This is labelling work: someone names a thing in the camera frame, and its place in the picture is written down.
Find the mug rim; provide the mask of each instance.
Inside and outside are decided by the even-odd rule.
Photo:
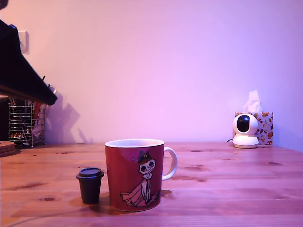
[[[115,145],[113,143],[123,143],[123,142],[144,142],[144,145]],[[164,141],[158,139],[121,139],[121,140],[111,140],[106,142],[104,145],[110,148],[148,148],[148,147],[155,147],[159,145],[163,145]]]

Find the white tissue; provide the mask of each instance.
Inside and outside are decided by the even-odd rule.
[[[258,91],[251,91],[248,102],[243,107],[244,112],[261,112],[262,107],[259,100]]]

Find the pink dress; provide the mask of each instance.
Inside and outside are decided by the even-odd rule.
[[[130,193],[121,193],[123,201],[128,206],[146,207],[158,198],[158,193],[151,196],[151,174],[144,175],[141,183],[135,187]]]

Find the pink wall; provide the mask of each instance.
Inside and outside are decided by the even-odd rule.
[[[226,141],[257,89],[274,143],[303,151],[303,1],[11,0],[0,14],[60,93],[47,143]]]

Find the metal utensil holder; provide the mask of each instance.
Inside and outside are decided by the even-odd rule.
[[[33,135],[35,114],[38,116],[43,114],[39,119],[41,120],[41,132],[38,138],[34,138]],[[9,103],[9,141],[14,142],[16,146],[31,145],[32,148],[39,142],[45,144],[45,109],[34,113],[33,103],[29,103],[28,106],[12,106]]]

